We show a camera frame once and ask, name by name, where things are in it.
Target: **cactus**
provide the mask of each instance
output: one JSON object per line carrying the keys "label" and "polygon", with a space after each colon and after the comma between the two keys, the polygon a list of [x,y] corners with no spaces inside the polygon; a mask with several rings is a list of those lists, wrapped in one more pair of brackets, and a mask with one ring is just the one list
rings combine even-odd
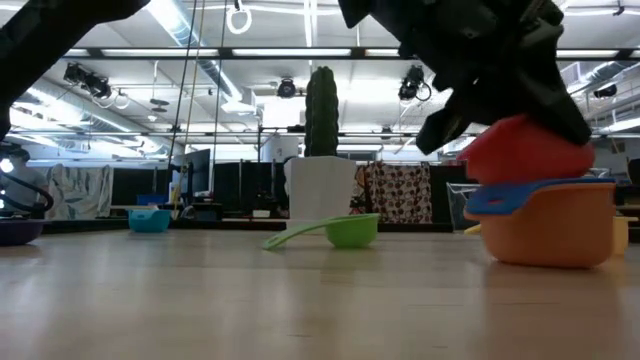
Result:
{"label": "cactus", "polygon": [[311,75],[306,106],[304,156],[338,155],[338,90],[328,67],[320,67]]}

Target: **white pedestal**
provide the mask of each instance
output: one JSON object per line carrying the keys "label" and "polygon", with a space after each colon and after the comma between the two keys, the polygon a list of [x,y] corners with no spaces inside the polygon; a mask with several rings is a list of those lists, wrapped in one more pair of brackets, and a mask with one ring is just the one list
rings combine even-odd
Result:
{"label": "white pedestal", "polygon": [[288,227],[349,215],[356,163],[334,156],[291,159],[285,164]]}

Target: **patterned curtain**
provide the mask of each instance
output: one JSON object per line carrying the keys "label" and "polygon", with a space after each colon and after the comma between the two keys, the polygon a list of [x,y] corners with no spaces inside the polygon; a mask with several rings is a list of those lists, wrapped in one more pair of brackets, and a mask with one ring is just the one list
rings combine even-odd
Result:
{"label": "patterned curtain", "polygon": [[352,213],[365,212],[380,213],[381,223],[431,224],[429,166],[378,162],[358,167]]}
{"label": "patterned curtain", "polygon": [[67,168],[58,164],[38,169],[49,180],[49,193],[55,204],[47,220],[93,220],[108,217],[111,211],[113,169]]}

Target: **rope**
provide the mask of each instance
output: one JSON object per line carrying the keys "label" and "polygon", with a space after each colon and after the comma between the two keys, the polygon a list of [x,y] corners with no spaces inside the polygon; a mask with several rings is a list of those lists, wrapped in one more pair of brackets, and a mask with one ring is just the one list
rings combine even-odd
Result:
{"label": "rope", "polygon": [[[197,4],[198,4],[198,0],[194,0],[193,7],[196,8]],[[193,81],[192,81],[192,84],[191,84],[191,99],[189,100],[189,114],[187,115],[187,129],[186,129],[185,138],[184,138],[185,149],[189,145],[189,129],[191,127],[191,114],[192,114],[192,111],[193,111],[193,101],[195,99],[194,94],[195,94],[195,90],[196,90],[196,76],[198,75],[197,63],[198,63],[198,59],[200,58],[200,48],[201,48],[200,39],[202,39],[202,29],[204,29],[204,6],[205,6],[205,0],[202,1],[202,9],[201,9],[201,15],[200,15],[200,29],[198,30],[198,48],[196,49],[196,59],[195,59],[196,65],[193,67]],[[189,55],[189,51],[190,51],[190,46],[187,47],[187,56]],[[184,86],[185,77],[183,77],[182,80],[183,80],[183,83],[181,85],[181,90],[180,90],[180,97],[181,98],[182,98],[182,87]],[[180,107],[178,106],[178,116],[176,116],[176,118],[179,117],[179,114],[180,114]],[[180,169],[180,181],[178,182],[178,184],[174,188],[174,190],[173,190],[174,193],[171,196],[172,197],[172,201],[174,202],[174,208],[173,208],[174,212],[178,210],[177,197],[179,197],[180,194],[181,194],[182,179],[184,179],[184,173],[185,173],[185,170],[187,170],[187,169],[188,169],[188,165],[187,165],[186,161],[184,161],[182,163],[182,167]]]}
{"label": "rope", "polygon": [[[224,1],[224,6],[225,9],[227,7],[229,3],[229,0],[225,0]],[[220,41],[220,47],[224,47],[224,39],[225,39],[225,35],[226,35],[226,30],[227,29],[227,18],[223,15],[222,16],[222,40]],[[220,81],[222,81],[222,62],[223,60],[220,59],[219,64],[220,64],[220,68],[218,69],[218,90],[216,91],[216,119],[215,119],[215,125],[214,125],[214,133],[213,133],[213,174],[211,176],[211,183],[215,185],[216,183],[216,155],[217,155],[217,150],[218,150],[218,115],[220,114]]]}
{"label": "rope", "polygon": [[[198,0],[193,0],[193,5],[194,8],[198,5]],[[196,22],[196,11],[193,11],[193,15],[191,16],[191,29],[193,29],[193,26],[195,25]],[[188,43],[187,43],[187,55],[189,55],[189,52],[191,50],[191,40],[193,39],[193,31],[189,31],[189,38]],[[173,160],[173,149],[175,148],[175,144],[176,144],[176,137],[178,136],[178,122],[180,121],[180,107],[182,105],[182,92],[184,90],[184,84],[185,84],[185,80],[187,78],[187,66],[189,65],[189,59],[185,58],[184,59],[184,67],[182,68],[182,81],[180,82],[180,95],[178,96],[178,111],[176,111],[176,120],[173,123],[173,136],[171,137],[171,148],[169,149],[169,164],[168,164],[168,182],[171,182],[170,180],[173,177],[173,170],[171,168],[171,161]],[[171,195],[171,199],[170,201],[175,201],[175,191],[172,193]]]}

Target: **table surface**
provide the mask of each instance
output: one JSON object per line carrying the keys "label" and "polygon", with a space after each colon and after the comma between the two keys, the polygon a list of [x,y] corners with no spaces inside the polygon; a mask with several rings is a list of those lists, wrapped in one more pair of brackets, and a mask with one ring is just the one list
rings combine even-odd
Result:
{"label": "table surface", "polygon": [[3,359],[638,359],[640,248],[590,271],[492,261],[477,237],[371,249],[270,233],[43,237],[0,248]]}

